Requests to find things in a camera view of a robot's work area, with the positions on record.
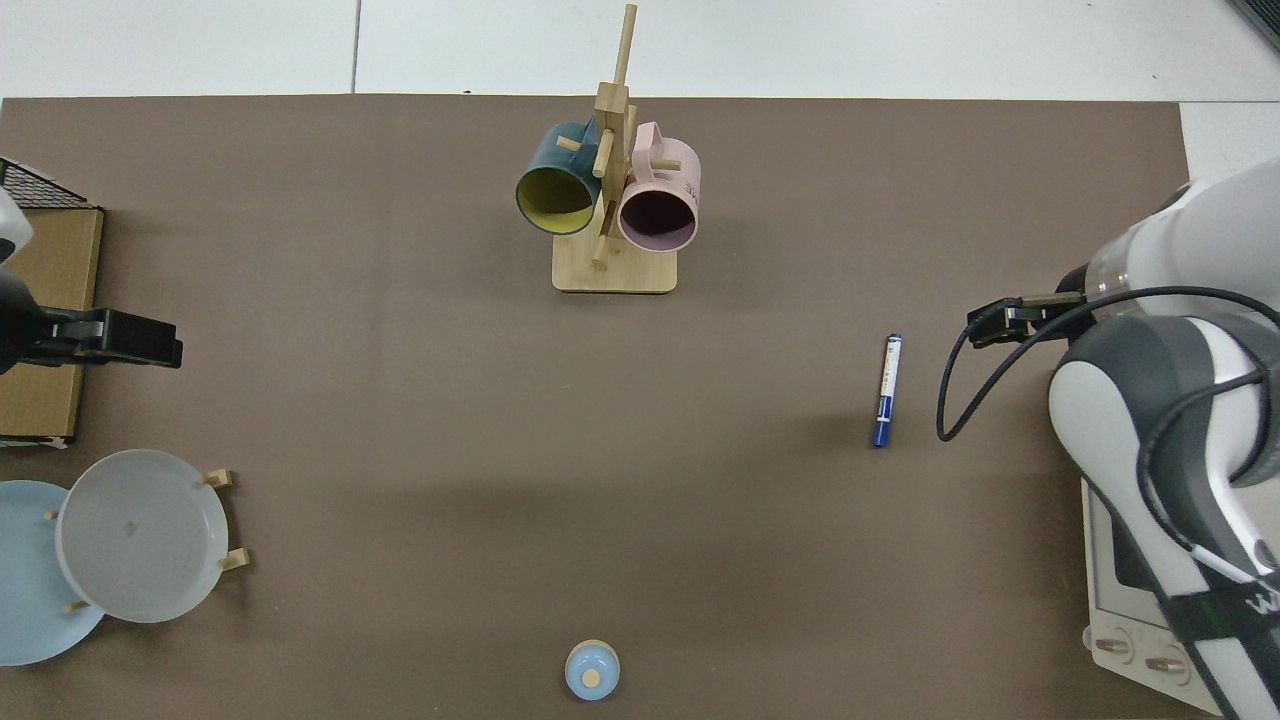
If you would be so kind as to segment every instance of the white floor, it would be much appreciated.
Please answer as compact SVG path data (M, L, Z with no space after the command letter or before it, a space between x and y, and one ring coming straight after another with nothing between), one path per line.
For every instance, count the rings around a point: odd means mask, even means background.
M640 0L637 96L1184 102L1188 161L1280 154L1280 51L1226 0ZM0 99L591 95L621 0L3 0Z

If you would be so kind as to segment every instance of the black cable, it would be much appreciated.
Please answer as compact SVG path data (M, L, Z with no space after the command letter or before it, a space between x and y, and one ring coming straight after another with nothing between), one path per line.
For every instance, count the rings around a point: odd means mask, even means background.
M969 340L969 336L973 334L974 329L977 329L979 323L988 320L989 318L992 318L998 313L1002 313L1007 307L1018 306L1019 302L1018 299L1005 299L1001 302L988 307L987 311L982 313L978 318L975 318L972 323L969 323L969 325L965 327L965 329L960 333L960 337L956 338L955 346L951 347L951 355L947 357L947 364L942 369L942 383L938 387L938 411L934 418L934 429L938 434L938 439L941 439L942 442L950 442L957 434L960 434L960 430L964 429L965 424L978 410L978 406L982 405L982 401L986 400L991 389L996 386L996 383L1000 382L1001 378L1005 377L1005 373L1009 372L1009 369L1014 365L1014 363L1016 363L1036 345L1046 340L1056 340L1053 338L1053 334L1057 333L1057 331L1060 331L1064 325L1074 323L1078 319L1083 318L1084 315L1093 313L1094 310L1098 310L1101 307L1107 307L1110 305L1116 305L1119 302L1128 302L1130 300L1138 300L1142 297L1157 297L1157 296L1172 296L1172 295L1212 297L1216 300L1226 300L1229 302L1235 302L1236 305L1242 305L1244 307L1248 307L1249 310L1258 313L1260 315L1266 318L1267 322L1270 322L1277 331L1280 331L1280 313L1276 313L1274 309L1271 309L1271 306L1258 300L1254 300L1247 295L1240 295L1239 292L1231 292L1229 290L1220 290L1216 287L1199 287L1199 286L1164 286L1164 287L1148 287L1143 290L1129 290L1119 292L1116 295L1103 297L1101 300L1093 300L1083 305L1071 307L1066 313L1062 313L1057 318L1053 318L1048 323L1044 323L1044 325L1041 329L1038 329L1036 334L1019 343L1019 346L1012 352L1010 352L1009 356L1005 357L1005 360L1001 361L998 366L996 366L996 369L991 373L987 380L982 383L982 387L978 388L978 392L974 393L973 398L965 406L964 411L960 413L960 418L955 421L951 429L943 429L947 389L951 384L951 372L955 368L956 359L960 356L960 350L964 348L965 341ZM1267 387L1270 388L1270 380L1265 379L1265 382L1268 383Z
M1165 534L1169 536L1170 539L1176 542L1188 552L1194 550L1198 543L1187 537L1185 533L1174 525L1172 518L1170 518L1169 511L1165 510L1165 503L1161 502L1160 496L1156 493L1155 478L1151 477L1151 465L1156 455L1156 446L1160 445L1160 439L1164 437L1165 432L1169 430L1169 428L1172 427L1172 424L1181 418L1192 405L1210 397L1222 395L1224 392L1230 392L1233 389L1261 382L1266 374L1266 372L1258 369L1226 382L1188 392L1160 414L1156 421L1151 425L1151 429L1147 430L1146 437L1143 437L1142 442L1138 443L1137 474L1138 491L1142 495L1142 502L1147 506L1147 511L1151 512L1151 516L1156 520L1156 524L1160 525L1160 529L1165 530Z
M936 416L936 430L938 434L938 439L941 439L942 442L948 442L954 439L964 428L964 425L969 421L969 418L973 416L974 411L977 411L978 406L987 397L987 395L996 386L996 383L1000 382L1000 379L1005 375L1006 372L1009 372L1009 368L1011 368L1014 363L1016 363L1023 355L1027 354L1027 351L1029 351L1037 343L1043 342L1046 340L1055 340L1053 334L1064 325L1074 323L1083 315L1093 313L1094 310L1106 307L1108 305L1126 302L1130 300L1138 300L1140 297L1156 297L1156 296L1212 297L1217 300L1226 300L1229 302L1235 302L1236 305L1242 305L1244 307L1248 307L1258 313L1260 315L1266 318L1267 322L1276 328L1277 332L1280 332L1280 313L1276 313L1276 310L1272 309L1271 306L1247 295L1212 287L1198 287L1198 286L1152 287L1152 288L1125 291L1110 297L1103 297L1101 300L1084 302L1083 305L1078 305L1076 307L1073 307L1062 313L1057 318L1046 323L1032 337L1023 341L1012 352L1010 352L1009 356L1005 357L1005 360L996 368L996 370L992 372L992 374L987 378L987 380L983 382L978 392L974 393L974 397L965 406L964 411L960 414L960 418L956 420L955 425L952 425L950 430L943 430L946 396L951 382L951 372L955 366L955 361L959 357L960 351L964 348L965 341L969 340L969 337L978 328L978 325L980 325L993 315L1002 313L1009 307L1016 307L1020 305L1020 301L1018 299L1005 299L995 304L993 306L988 307L984 313L982 313L973 322L970 322L969 325L965 327L965 329L960 333L960 337L956 338L956 343L951 348L951 354L947 357L947 364L942 370L942 382L938 387L938 411ZM1138 478L1138 489L1142 496L1143 503L1146 505L1147 511L1151 512L1151 516L1155 519L1156 524L1161 528L1161 530L1164 530L1170 539L1178 543L1179 547L1187 550L1188 552L1194 552L1194 550L1198 546L1194 541L1187 537L1185 533L1179 530L1178 527L1174 524L1172 518L1170 518L1167 510L1165 510L1164 502L1160 501L1160 496L1156 492L1155 480L1151 477L1151 465L1152 465L1152 459L1155 456L1155 450L1156 446L1160 443L1160 439L1165 434L1165 432L1179 418L1181 418L1181 415L1187 411L1188 407L1190 407L1196 402L1203 401L1210 397L1215 397L1225 392L1230 392L1233 389L1244 387L1247 384L1254 384L1261 382L1263 386L1262 387L1262 397L1265 400L1263 405L1268 406L1267 404L1270 402L1271 397L1271 374L1276 370L1276 365L1274 364L1263 365L1261 359L1257 357L1253 352L1248 352L1248 355L1253 360L1254 365L1258 366L1257 369L1254 369L1251 373L1245 373L1238 378L1233 378L1230 380L1199 388L1197 391L1184 395L1172 405L1170 405L1167 409L1165 409L1164 413L1161 413L1156 423L1152 425L1151 430L1147 432L1146 437L1142 438L1138 446L1138 460L1135 471ZM1240 465L1236 473L1233 474L1233 479L1235 477L1239 477L1243 471L1245 471L1261 455L1262 443L1265 442L1265 436L1267 429L1266 428L1267 420L1268 418L1266 416L1266 414L1260 411L1258 437L1254 441L1254 445L1251 448L1245 461ZM1220 557L1217 557L1216 560L1226 564L1226 561ZM1253 573L1244 571L1239 568L1236 568L1236 570L1239 570L1244 575L1249 577L1254 575ZM1260 578L1254 577L1254 579L1257 582L1262 582Z

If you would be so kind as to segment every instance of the wire basket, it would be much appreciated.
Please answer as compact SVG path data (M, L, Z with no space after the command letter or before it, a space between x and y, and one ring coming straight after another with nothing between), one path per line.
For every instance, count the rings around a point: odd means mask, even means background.
M24 210L96 208L84 197L8 158L0 158L0 186Z

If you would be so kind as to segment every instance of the mug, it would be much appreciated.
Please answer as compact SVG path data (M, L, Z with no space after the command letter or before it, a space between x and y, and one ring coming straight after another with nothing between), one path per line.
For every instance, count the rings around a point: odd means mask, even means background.
M631 151L635 181L622 191L618 229L636 247L673 252L698 234L703 167L689 145L662 137L658 123L636 128Z
M516 206L526 220L552 234L572 234L591 222L600 196L600 179L591 174L599 145L595 119L547 131L516 183Z

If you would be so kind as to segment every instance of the dark green mug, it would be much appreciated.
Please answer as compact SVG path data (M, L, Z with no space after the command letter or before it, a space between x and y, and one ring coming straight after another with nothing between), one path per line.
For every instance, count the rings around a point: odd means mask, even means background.
M516 206L526 220L552 234L573 234L591 222L600 196L600 178L591 174L599 145L594 118L547 131L516 183Z

